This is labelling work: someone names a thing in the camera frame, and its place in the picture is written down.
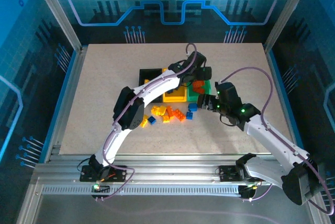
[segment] black cable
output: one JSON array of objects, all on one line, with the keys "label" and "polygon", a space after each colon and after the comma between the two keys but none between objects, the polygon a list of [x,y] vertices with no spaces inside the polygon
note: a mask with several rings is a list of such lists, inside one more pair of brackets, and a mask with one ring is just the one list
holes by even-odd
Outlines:
[{"label": "black cable", "polygon": [[227,124],[227,123],[225,123],[225,122],[222,122],[222,115],[220,115],[220,121],[221,121],[222,124],[224,124],[224,125],[226,125],[226,126],[230,126],[230,127],[232,127],[232,126],[236,126],[236,125],[229,125],[229,124]]},{"label": "black cable", "polygon": [[87,161],[87,160],[90,160],[90,159],[87,158],[87,159],[85,159],[85,160],[82,160],[82,161],[77,165],[77,170],[78,170],[79,172],[82,172],[82,171],[79,170],[79,166],[80,166],[82,163],[84,163],[85,161]]},{"label": "black cable", "polygon": [[182,62],[185,62],[186,60],[180,60],[178,62],[175,62],[175,63],[182,63]]},{"label": "black cable", "polygon": [[189,87],[189,86],[191,86],[192,84],[193,84],[193,82],[194,82],[194,80],[192,80],[188,85],[180,85],[180,86],[184,86],[184,87]]},{"label": "black cable", "polygon": [[218,170],[218,169],[220,169],[220,168],[218,167],[218,168],[216,168],[215,171],[214,171],[214,174],[215,174],[216,176],[220,176],[220,174],[217,173],[217,170]]}]

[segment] cable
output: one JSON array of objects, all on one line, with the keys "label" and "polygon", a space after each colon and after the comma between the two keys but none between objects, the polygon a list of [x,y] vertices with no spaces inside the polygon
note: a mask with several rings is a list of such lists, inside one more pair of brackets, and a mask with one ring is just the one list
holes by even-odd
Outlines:
[{"label": "cable", "polygon": [[183,84],[181,84],[180,86],[189,87],[189,86],[191,86],[191,85],[194,83],[194,81],[195,81],[195,80],[192,80],[188,85],[183,85]]},{"label": "cable", "polygon": [[255,195],[256,195],[256,192],[257,192],[257,189],[256,189],[255,195],[252,198],[250,198],[250,199],[243,198],[242,201],[244,202],[245,200],[247,200],[249,202],[252,202],[254,200],[261,199],[261,198],[263,198],[270,191],[270,189],[271,189],[272,186],[273,186],[273,184],[270,184],[270,186],[268,187],[268,189],[261,196],[258,196],[257,198],[254,198]]},{"label": "cable", "polygon": [[87,159],[85,159],[85,160],[82,160],[82,161],[77,165],[77,170],[78,170],[79,172],[82,172],[82,171],[79,170],[79,166],[80,166],[82,163],[84,163],[85,161],[87,161],[87,160],[90,160],[90,159],[87,158]]},{"label": "cable", "polygon": [[[223,82],[225,82],[228,78],[230,78],[231,76],[235,75],[236,73],[238,73],[240,71],[244,71],[244,70],[257,70],[257,71],[260,71],[260,72],[262,72],[267,77],[267,79],[270,82],[270,94],[269,94],[269,97],[267,98],[267,100],[266,100],[266,102],[265,102],[265,104],[264,104],[264,106],[262,108],[262,111],[261,111],[261,121],[262,121],[263,125],[266,127],[267,124],[266,124],[265,119],[264,119],[264,112],[265,112],[265,109],[267,108],[267,106],[268,106],[268,104],[270,102],[270,99],[272,97],[272,94],[273,94],[273,83],[272,83],[270,75],[266,71],[264,71],[261,68],[257,68],[257,67],[244,67],[244,68],[240,68],[240,69],[232,72],[231,74],[229,74],[223,80],[221,80],[220,84],[222,84]],[[267,130],[273,136],[275,136],[283,145],[285,145],[287,148],[289,148],[293,153],[297,152],[293,147],[291,147],[288,143],[286,143],[278,134],[276,134],[271,128],[267,128]],[[315,206],[317,209],[319,209],[321,212],[325,213],[326,215],[332,215],[334,213],[334,202],[333,202],[331,194],[330,194],[330,192],[328,190],[327,184],[325,183],[324,179],[320,176],[320,174],[318,173],[318,171],[316,171],[316,169],[313,167],[313,165],[308,160],[306,160],[300,153],[298,153],[297,156],[312,170],[312,172],[319,179],[319,182],[321,183],[322,187],[324,188],[324,190],[325,190],[325,192],[327,194],[327,197],[329,199],[329,205],[330,205],[329,206],[329,211],[322,209],[320,206],[318,206],[312,200],[308,200],[308,201],[313,206]]]},{"label": "cable", "polygon": [[[197,51],[197,47],[195,46],[194,43],[188,43],[188,44],[186,45],[186,48],[185,48],[186,54],[188,54],[187,49],[188,49],[188,47],[189,47],[190,45],[192,45],[192,46],[194,47],[194,55],[193,55],[192,61],[189,63],[189,65],[188,65],[185,69],[183,69],[183,70],[181,70],[181,71],[179,71],[179,72],[177,72],[177,73],[174,73],[174,74],[171,74],[171,75],[168,75],[168,76],[163,76],[163,77],[161,77],[160,79],[157,79],[157,80],[153,81],[152,83],[149,83],[145,88],[143,88],[138,94],[136,94],[135,97],[133,97],[133,98],[129,101],[129,103],[128,103],[128,104],[126,105],[126,107],[122,110],[122,112],[120,113],[120,115],[114,120],[112,126],[115,126],[115,124],[116,124],[117,122],[119,122],[120,118],[124,115],[124,113],[128,110],[128,108],[129,108],[131,105],[133,105],[134,101],[135,101],[135,100],[136,100],[142,93],[144,93],[145,90],[149,89],[151,86],[155,85],[156,83],[160,82],[161,80],[170,79],[170,78],[176,77],[176,76],[178,76],[178,75],[180,75],[180,74],[183,74],[184,72],[186,72],[186,71],[192,66],[192,64],[194,63],[194,61],[195,61],[195,59],[196,59],[196,56],[197,56],[197,52],[198,52],[198,51]],[[111,140],[113,139],[114,135],[115,135],[115,128],[110,132],[110,134],[108,135],[108,137],[107,137],[106,140],[105,140],[105,143],[104,143],[104,146],[103,146],[103,158],[104,158],[104,160],[107,162],[107,164],[108,164],[110,167],[113,167],[113,168],[115,168],[115,169],[119,169],[119,170],[124,170],[124,171],[126,171],[126,170],[131,170],[131,171],[132,171],[132,174],[131,174],[131,175],[129,176],[129,178],[128,178],[128,179],[127,179],[127,180],[126,180],[120,187],[119,187],[119,189],[117,189],[117,190],[116,190],[114,193],[112,193],[111,195],[108,195],[107,197],[101,198],[101,200],[109,199],[109,198],[113,197],[114,195],[116,195],[116,194],[117,194],[119,191],[121,191],[121,189],[122,189],[122,188],[123,188],[123,187],[124,187],[130,180],[131,180],[131,178],[132,178],[133,175],[135,174],[135,169],[134,169],[134,168],[130,168],[130,167],[125,168],[125,167],[120,167],[120,166],[112,165],[112,164],[108,161],[108,159],[107,159],[107,157],[106,157],[106,147],[110,145],[110,142],[111,142]]]},{"label": "cable", "polygon": [[229,124],[227,124],[225,122],[222,122],[222,115],[220,115],[220,121],[221,121],[222,124],[224,124],[226,126],[229,126],[229,127],[236,126],[236,125],[229,125]]}]

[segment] lego brick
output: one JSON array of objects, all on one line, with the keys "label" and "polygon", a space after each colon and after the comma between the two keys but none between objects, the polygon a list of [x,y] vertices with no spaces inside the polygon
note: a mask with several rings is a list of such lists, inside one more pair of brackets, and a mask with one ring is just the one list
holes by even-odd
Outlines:
[{"label": "lego brick", "polygon": [[151,114],[154,114],[154,115],[156,115],[156,116],[159,116],[159,112],[158,112],[158,110],[159,110],[159,107],[158,107],[158,106],[156,106],[156,105],[152,106],[152,108],[151,108]]},{"label": "lego brick", "polygon": [[193,113],[190,112],[190,111],[188,111],[188,112],[186,113],[186,119],[190,119],[190,120],[192,120],[192,119],[193,119]]},{"label": "lego brick", "polygon": [[158,115],[160,115],[160,116],[163,116],[165,114],[165,112],[166,112],[166,107],[165,106],[160,106],[158,111],[157,111]]},{"label": "lego brick", "polygon": [[163,123],[169,123],[170,122],[170,118],[168,115],[163,116]]},{"label": "lego brick", "polygon": [[142,121],[142,123],[140,124],[141,127],[146,126],[146,124],[148,123],[148,118],[149,118],[149,116],[147,116],[147,115],[144,115],[144,116],[143,116],[143,121]]},{"label": "lego brick", "polygon": [[168,107],[166,107],[166,111],[167,111],[167,115],[169,116],[170,119],[173,118],[173,110],[172,107],[169,105]]},{"label": "lego brick", "polygon": [[201,88],[205,85],[205,81],[194,81],[192,83],[193,88]]},{"label": "lego brick", "polygon": [[177,119],[180,120],[180,122],[183,122],[186,119],[186,116],[179,110],[174,110],[173,115],[176,116]]},{"label": "lego brick", "polygon": [[156,123],[156,119],[154,117],[152,117],[152,116],[150,118],[148,118],[148,121],[149,121],[149,123],[151,125],[153,125],[154,123]]},{"label": "lego brick", "polygon": [[[205,81],[205,86],[203,86],[205,89],[206,94],[211,93],[211,87],[210,87],[210,80]],[[188,102],[197,102],[199,93],[193,91],[193,87],[190,85],[187,88],[187,101]]]},{"label": "lego brick", "polygon": [[198,106],[196,103],[191,103],[188,105],[188,110],[189,111],[197,111],[198,110]]},{"label": "lego brick", "polygon": [[193,88],[193,91],[199,94],[204,94],[205,89],[204,88]]}]

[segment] glass panel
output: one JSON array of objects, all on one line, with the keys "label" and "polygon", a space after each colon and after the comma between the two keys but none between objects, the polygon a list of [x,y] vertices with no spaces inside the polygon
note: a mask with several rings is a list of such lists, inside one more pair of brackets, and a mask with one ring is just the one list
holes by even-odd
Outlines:
[{"label": "glass panel", "polygon": [[265,42],[286,0],[59,0],[82,44]]},{"label": "glass panel", "polygon": [[44,0],[0,9],[0,222],[16,223],[73,49]]},{"label": "glass panel", "polygon": [[330,188],[335,184],[334,38],[335,0],[300,0],[273,47],[303,145],[328,160]]}]

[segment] red lego brick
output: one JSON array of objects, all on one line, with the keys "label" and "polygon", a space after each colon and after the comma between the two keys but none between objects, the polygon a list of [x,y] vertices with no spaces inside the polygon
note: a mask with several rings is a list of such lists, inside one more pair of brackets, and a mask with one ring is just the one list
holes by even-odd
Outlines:
[{"label": "red lego brick", "polygon": [[205,89],[204,88],[193,88],[193,91],[199,94],[204,94]]},{"label": "red lego brick", "polygon": [[167,115],[169,116],[170,119],[173,118],[173,110],[172,107],[169,105],[166,107]]},{"label": "red lego brick", "polygon": [[205,81],[194,81],[192,83],[193,88],[201,88],[205,85]]},{"label": "red lego brick", "polygon": [[173,115],[176,116],[177,119],[180,120],[180,122],[183,122],[186,119],[186,116],[179,110],[174,110]]}]

